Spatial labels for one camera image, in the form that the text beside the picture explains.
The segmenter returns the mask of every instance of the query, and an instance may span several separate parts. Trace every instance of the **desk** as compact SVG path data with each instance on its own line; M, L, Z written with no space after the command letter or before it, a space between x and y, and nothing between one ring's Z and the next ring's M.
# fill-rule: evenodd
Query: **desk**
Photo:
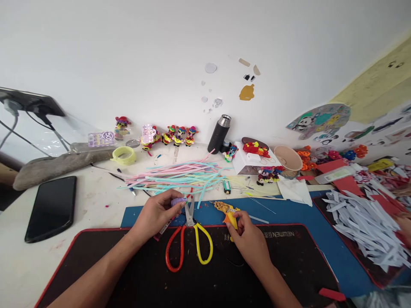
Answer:
M156 144L150 151L150 157L138 147L137 162L120 168L123 173L136 175L144 172L146 167L169 165L173 163L175 150L176 147L172 144ZM195 144L190 148L181 146L176 162L201 159L207 153L206 145ZM232 166L224 160L221 153L211 155L209 161L218 161L223 167ZM96 166L109 170L119 168L119 165L112 161L100 162ZM234 170L223 172L223 175L234 174ZM70 175L77 176L77 194L74 224L66 231L38 243L24 242L38 187L28 189L0 215L0 307L33 307L77 233L88 228L118 228L125 208L142 206L148 198L144 192L137 192L137 196L134 197L129 190L116 190L124 183L91 167L71 172L63 177ZM251 176L250 185L257 186L256 176ZM318 185L309 186L309 189L328 190L330 187ZM270 195L279 194L275 183L264 185L263 188ZM220 184L216 189L206 192L203 200L243 197L244 195L236 189L232 189L231 195L225 195Z

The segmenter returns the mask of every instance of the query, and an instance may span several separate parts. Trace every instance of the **blue cutting mat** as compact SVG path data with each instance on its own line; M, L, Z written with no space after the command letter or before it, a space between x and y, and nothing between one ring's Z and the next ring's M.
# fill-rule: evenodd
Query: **blue cutting mat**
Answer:
M325 195L326 191L310 192L312 198ZM306 204L292 202L290 200L267 200L258 199L258 202L268 207L276 214L265 209L258 203L248 198L218 200L226 202L233 207L247 211L250 215L269 221L269 223L301 223L307 227L317 246L325 254L335 276L337 277L341 292L346 297L355 297L367 294L378 288L371 282L368 275L345 246L343 241L334 231L334 228L324 218L318 208L313 204L310 207ZM134 225L143 207L127 207L124 211L122 228L130 228ZM194 218L202 225L221 225L224 220L224 213L216 210L209 201L201 202L201 208L194 210ZM185 216L174 219L171 226L183 225ZM410 271L404 271L396 280L395 284L400 284L407 280Z

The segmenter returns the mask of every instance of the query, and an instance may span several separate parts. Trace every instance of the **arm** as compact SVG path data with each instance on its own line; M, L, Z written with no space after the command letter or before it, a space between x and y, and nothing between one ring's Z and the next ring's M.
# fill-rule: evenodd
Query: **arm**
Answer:
M133 228L49 307L105 307L130 259L171 218L181 213L184 202L168 210L166 208L170 207L172 199L182 197L183 195L175 190L150 197Z
M233 214L238 220L238 233L230 223L228 231L244 260L254 271L273 304L278 308L301 308L280 272L271 263L265 237L245 211Z

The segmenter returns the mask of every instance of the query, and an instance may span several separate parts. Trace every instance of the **smartphone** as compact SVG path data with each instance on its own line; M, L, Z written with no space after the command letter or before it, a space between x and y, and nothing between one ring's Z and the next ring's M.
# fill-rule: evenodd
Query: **smartphone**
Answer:
M77 177L39 186L24 241L35 243L57 235L73 224Z

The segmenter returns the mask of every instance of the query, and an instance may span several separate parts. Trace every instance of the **person's left hand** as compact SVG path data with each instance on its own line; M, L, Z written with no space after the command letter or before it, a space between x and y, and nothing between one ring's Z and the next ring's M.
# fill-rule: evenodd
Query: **person's left hand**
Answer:
M131 236L133 241L139 245L143 245L149 238L156 235L170 219L181 214L185 202L177 203L171 207L171 200L183 197L181 192L173 189L150 197L128 236Z

